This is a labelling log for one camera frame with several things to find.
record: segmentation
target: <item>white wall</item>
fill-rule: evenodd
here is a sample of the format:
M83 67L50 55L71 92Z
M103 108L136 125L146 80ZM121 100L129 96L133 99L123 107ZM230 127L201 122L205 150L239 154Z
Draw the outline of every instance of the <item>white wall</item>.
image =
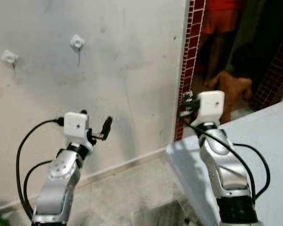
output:
M173 139L184 0L0 0L0 206L17 200L16 151L42 120L87 109L96 131L114 117L83 176L164 147ZM81 62L70 48L85 39ZM21 173L64 147L62 128L39 129L22 152ZM45 168L29 186L38 193Z

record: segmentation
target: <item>orange shorts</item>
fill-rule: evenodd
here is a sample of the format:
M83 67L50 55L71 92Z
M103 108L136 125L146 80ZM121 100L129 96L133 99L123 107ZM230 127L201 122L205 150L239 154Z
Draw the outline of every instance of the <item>orange shorts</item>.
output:
M202 33L232 32L236 29L239 10L206 11L203 16Z

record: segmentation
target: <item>baseboard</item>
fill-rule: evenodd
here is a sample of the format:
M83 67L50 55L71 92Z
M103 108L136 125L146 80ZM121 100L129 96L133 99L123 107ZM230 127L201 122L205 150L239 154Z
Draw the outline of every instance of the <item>baseboard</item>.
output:
M90 183L97 181L97 180L107 178L109 176L112 176L116 173L120 173L120 172L125 171L129 168L132 168L134 166L138 166L138 165L147 163L151 160L161 158L161 157L164 156L164 151L165 151L165 148L162 148L162 149L156 150L154 152L142 155L140 157L125 161L121 164L118 164L118 165L106 168L104 170L100 170L100 171L97 171L95 173L84 176L83 178L80 179L76 188L90 184ZM29 197L29 201L32 205L35 204L36 197L37 197L36 194L31 195ZM10 212L10 211L20 210L20 209L22 209L22 205L21 205L20 200L18 200L18 201L10 202L8 204L0 206L0 214L7 213L7 212Z

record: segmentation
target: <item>white table surface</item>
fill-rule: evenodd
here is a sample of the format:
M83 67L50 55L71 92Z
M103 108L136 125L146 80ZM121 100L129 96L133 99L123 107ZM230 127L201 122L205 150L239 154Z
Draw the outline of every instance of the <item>white table surface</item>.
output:
M283 102L221 126L234 143L249 144L265 157L271 170L271 184L256 202L259 220L265 226L283 225ZM249 165L256 192L265 184L265 169L251 150L236 147ZM192 206L207 226L220 221L208 172L199 153L196 136L170 144L166 154Z

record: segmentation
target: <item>black cable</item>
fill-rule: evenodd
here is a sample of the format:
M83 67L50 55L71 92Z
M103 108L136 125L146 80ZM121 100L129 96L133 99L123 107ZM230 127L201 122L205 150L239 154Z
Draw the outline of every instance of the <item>black cable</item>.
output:
M246 144L237 144L237 143L233 143L233 145L235 146L242 146L242 147L247 147L251 150L253 150L261 159L261 161L263 162L263 165L265 167L265 171L266 171L266 183L264 185L264 187L256 194L256 199L259 198L260 195L263 194L264 191L266 191L269 187L270 184L270 170L268 167L268 163L266 162L265 158L263 157L263 155L254 147L250 146L250 145L246 145Z
M249 175L249 178L250 178L250 187L251 187L251 199L253 201L253 204L256 203L256 188L255 188L255 180L254 180L254 177L253 177L253 174L251 172L251 170L249 169L248 165L245 163L245 161L229 146L227 145L226 143L224 143L222 140L218 139L217 137L207 133L206 131L198 128L198 127L194 127L194 126L191 126L190 124L186 123L184 121L184 124L188 127L190 127L191 129L193 129L194 131L200 133L200 134L204 134L206 135L207 137L217 141L218 143L220 143L222 146L224 146L227 150L229 150L240 162L241 164L245 167L248 175Z
M26 175L26 177L25 177L24 186L23 186L23 196L24 196L24 200L25 200L25 202L26 202L26 204L27 204L27 206L28 206L29 211L31 212L31 214L33 214L33 208L32 208L32 206L31 206L31 204L29 203L29 200L28 200L28 197L27 197L27 183L28 183L28 179L29 179L31 173L32 173L36 168L38 168L39 166L48 164L48 163L50 163L50 162L52 162L52 160L50 160L50 161L44 161L44 162L41 162L41 163L35 165L34 167L32 167L32 168L28 171L28 173L27 173L27 175Z
M18 195L19 195L19 198L20 198L20 201L21 201L21 204L23 206L23 209L25 210L25 213L27 214L27 216L32 219L33 218L33 215L32 213L30 212L30 209L29 209L29 204L25 202L24 198L23 198L23 195L22 195L22 189L21 189L21 182L20 182L20 169L19 169L19 163L20 163L20 153L21 153L21 150L22 150L22 147L25 143L25 141L28 139L28 137L37 129L39 128L40 126L46 124L46 123L49 123L49 122L56 122L56 123L59 123L59 119L53 119L53 120L47 120L47 121L44 121L44 122L41 122L39 123L38 125L36 125L34 128L32 128L32 130L30 130L28 132L28 134L24 137L24 139L21 141L21 144L18 148L18 151L17 151L17 157L16 157L16 180L17 180L17 189L18 189Z

